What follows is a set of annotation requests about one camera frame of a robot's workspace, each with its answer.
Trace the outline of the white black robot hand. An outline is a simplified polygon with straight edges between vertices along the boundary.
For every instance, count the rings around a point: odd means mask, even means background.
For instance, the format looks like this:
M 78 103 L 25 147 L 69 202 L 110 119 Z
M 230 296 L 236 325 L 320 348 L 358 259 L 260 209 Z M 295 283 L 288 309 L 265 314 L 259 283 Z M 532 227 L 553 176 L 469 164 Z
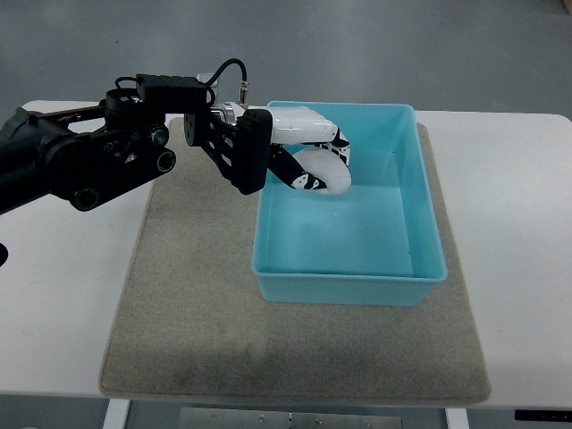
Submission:
M 273 118 L 268 169 L 284 184 L 295 189 L 292 183 L 305 173 L 293 156 L 306 148 L 333 152 L 349 168 L 350 143 L 334 122 L 305 106 L 270 106 L 268 111 Z

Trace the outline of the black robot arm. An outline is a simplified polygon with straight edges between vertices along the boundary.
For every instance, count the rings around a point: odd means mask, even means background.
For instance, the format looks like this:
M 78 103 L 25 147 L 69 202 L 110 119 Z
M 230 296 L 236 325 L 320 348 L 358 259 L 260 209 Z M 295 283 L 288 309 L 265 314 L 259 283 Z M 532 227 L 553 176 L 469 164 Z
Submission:
M 215 82 L 233 64 L 246 102 L 246 66 L 231 58 L 204 81 L 138 74 L 132 88 L 116 79 L 96 106 L 50 114 L 18 108 L 1 129 L 2 213 L 46 195 L 87 212 L 170 172 L 176 155 L 166 146 L 169 114 L 184 114 L 188 144 L 201 147 L 242 194 L 262 189 L 271 115 L 250 110 L 228 124 L 213 110 Z

